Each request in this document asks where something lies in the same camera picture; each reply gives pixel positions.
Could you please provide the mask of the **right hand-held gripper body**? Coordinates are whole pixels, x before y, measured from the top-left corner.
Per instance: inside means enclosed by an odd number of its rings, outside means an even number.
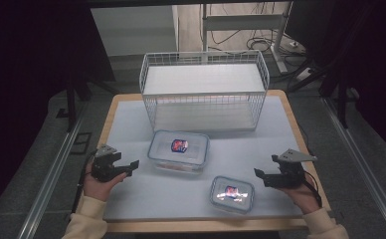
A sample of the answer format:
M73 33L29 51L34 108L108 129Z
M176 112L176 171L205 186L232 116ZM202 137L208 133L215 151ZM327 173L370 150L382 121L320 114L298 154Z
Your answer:
M306 161L316 161L316 157L302 153L294 149L288 149L278 155L281 163L278 163L280 174L273 183L275 188L295 188L305 180L302 163Z

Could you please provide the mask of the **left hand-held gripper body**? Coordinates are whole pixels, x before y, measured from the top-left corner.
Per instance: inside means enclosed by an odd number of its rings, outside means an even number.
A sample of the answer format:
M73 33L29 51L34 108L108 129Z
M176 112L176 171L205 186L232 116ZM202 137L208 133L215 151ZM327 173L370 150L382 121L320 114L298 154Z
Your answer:
M92 177L100 182L109 182L120 175L117 171L118 166L114 166L111 156L118 153L117 149L107 144L102 144L94 154L92 165Z

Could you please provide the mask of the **small clear plastic food container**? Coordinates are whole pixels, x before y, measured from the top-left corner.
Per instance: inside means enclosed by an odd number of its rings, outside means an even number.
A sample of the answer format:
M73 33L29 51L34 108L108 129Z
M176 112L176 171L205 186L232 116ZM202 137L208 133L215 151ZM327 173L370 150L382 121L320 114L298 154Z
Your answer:
M255 187L246 181L218 175L211 184L210 201L217 208L241 214L253 208Z

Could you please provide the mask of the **large clear plastic food container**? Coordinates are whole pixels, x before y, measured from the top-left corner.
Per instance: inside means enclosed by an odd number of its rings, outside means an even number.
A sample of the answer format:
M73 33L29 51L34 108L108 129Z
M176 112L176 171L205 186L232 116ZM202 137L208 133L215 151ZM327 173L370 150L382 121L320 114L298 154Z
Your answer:
M158 130L147 156L157 168L196 173L206 164L209 147L206 134Z

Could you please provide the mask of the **white wire basket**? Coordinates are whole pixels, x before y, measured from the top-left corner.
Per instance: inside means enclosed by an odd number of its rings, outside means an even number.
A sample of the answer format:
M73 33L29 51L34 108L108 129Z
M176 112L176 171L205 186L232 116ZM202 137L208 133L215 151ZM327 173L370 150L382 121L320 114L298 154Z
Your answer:
M139 76L155 130L253 130L269 83L259 51L149 53Z

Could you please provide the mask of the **person's left hand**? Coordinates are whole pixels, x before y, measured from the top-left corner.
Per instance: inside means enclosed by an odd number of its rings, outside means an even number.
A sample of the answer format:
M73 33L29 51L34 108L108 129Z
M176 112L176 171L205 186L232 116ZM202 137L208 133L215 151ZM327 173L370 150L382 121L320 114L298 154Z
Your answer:
M92 165L86 166L84 179L84 196L91 197L106 202L112 189L126 179L126 174L122 173L109 182L100 182L92 177Z

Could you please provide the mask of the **person's right hand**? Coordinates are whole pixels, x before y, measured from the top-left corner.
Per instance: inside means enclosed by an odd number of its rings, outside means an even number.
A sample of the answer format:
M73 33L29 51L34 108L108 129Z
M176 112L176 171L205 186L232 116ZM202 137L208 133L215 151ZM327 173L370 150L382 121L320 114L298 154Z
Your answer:
M302 184L297 188L281 188L281 191L292 200L292 202L301 210L303 215L320 209L316 197L305 184Z

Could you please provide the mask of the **white table mat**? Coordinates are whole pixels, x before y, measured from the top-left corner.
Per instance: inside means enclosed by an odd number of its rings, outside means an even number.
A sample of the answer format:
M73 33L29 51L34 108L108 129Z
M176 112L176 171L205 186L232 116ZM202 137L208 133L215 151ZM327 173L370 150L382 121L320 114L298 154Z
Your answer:
M277 173L278 165L272 156L289 148L298 149L281 98L266 98L256 129L211 132L209 137L210 149L202 172L157 168L147 157L153 130L144 103L118 103L107 144L122 153L120 165L137 160L139 167L112 190L105 217L109 220L231 217L231 212L217 208L210 201L213 179L219 175L254 185L252 209L242 217L301 215L284 193L265 187L255 176L257 168Z

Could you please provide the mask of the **dark metal stand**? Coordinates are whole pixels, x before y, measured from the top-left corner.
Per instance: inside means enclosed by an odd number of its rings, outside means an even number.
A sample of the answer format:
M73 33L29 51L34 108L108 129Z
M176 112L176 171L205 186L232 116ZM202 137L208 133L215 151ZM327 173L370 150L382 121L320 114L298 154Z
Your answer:
M336 116L341 125L348 128L346 107L348 103L355 102L356 98L350 98L347 94L347 71L344 69L329 69L318 91L323 98L330 98L333 92L336 92Z
M68 119L68 131L71 131L76 127L77 123L77 109L76 109L76 97L79 97L82 102L88 102L93 93L90 90L88 83L94 84L97 87L111 93L112 95L118 95L119 90L112 86L95 79L87 74L81 74L80 76L68 75L66 77L66 99L67 108L59 109L57 114L58 118Z

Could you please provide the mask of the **wooden table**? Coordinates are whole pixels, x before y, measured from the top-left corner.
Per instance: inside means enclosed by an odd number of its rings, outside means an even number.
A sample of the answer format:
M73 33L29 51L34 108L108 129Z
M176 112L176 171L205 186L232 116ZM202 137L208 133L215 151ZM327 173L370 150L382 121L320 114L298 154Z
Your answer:
M267 97L275 96L281 98L287 111L293 134L298 143L299 151L305 151L306 147L297 122L292 112L286 94L281 90L271 90ZM103 143L107 143L111 126L113 123L117 104L120 102L142 101L139 94L117 95L112 99L105 124L100 136ZM121 233L175 233L175 232L229 232L229 231L272 231L303 229L306 224L300 216L294 217L242 217L241 213L233 213L231 217L219 218L175 218L175 219L143 219L143 220L109 220L108 229L111 232Z

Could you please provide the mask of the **white power strip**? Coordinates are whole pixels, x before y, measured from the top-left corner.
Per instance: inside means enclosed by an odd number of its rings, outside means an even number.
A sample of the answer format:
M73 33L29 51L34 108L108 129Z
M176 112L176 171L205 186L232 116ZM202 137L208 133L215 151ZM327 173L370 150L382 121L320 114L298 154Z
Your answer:
M299 73L295 78L300 82L307 77L309 77L314 72L312 68L305 68L301 73Z

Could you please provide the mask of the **white panel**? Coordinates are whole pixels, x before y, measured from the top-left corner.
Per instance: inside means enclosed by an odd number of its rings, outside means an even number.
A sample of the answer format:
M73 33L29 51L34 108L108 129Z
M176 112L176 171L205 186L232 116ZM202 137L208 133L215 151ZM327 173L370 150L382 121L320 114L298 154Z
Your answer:
M91 12L109 56L178 50L176 6L94 8Z

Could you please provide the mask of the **black floor bracket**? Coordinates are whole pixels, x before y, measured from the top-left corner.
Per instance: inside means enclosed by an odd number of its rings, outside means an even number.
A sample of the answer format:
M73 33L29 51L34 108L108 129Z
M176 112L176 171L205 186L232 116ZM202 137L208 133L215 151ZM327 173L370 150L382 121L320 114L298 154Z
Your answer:
M72 145L70 154L83 155L85 154L90 146L92 134L90 132L79 132Z

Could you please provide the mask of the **aluminium floor rail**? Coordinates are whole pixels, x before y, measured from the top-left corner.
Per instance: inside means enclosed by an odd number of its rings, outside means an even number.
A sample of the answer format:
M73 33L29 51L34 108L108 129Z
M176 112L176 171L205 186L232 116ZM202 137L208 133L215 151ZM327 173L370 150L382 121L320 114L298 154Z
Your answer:
M42 217L49 204L51 196L57 185L57 181L63 171L65 163L70 154L71 148L79 133L83 117L88 107L88 103L82 103L77 112L77 119L72 129L66 133L64 142L62 143L59 152L57 153L53 163L46 174L46 177L38 191L34 203L31 206L29 213L18 233L17 239L33 239L37 229L41 223Z
M357 143L355 142L350 131L343 126L340 120L336 116L336 108L331 99L322 98L321 102L326 108L329 117L338 131L340 138L342 139L345 147L348 150L349 155L353 159L359 173L362 176L364 183L366 184L372 198L374 199L377 207L379 208L383 218L386 222L386 192L382 188L381 184L375 177L375 174L371 170L366 158L363 156Z

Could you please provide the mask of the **grey metal desk frame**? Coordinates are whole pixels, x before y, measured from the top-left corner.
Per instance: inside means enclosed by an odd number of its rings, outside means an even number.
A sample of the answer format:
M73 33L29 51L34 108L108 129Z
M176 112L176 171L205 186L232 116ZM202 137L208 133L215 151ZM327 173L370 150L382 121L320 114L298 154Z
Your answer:
M289 1L282 14L212 16L207 13L207 5L202 4L202 50L208 50L209 31L277 30L278 34L270 44L270 50L280 73L284 74L288 69L281 57L280 46L291 6L292 2Z

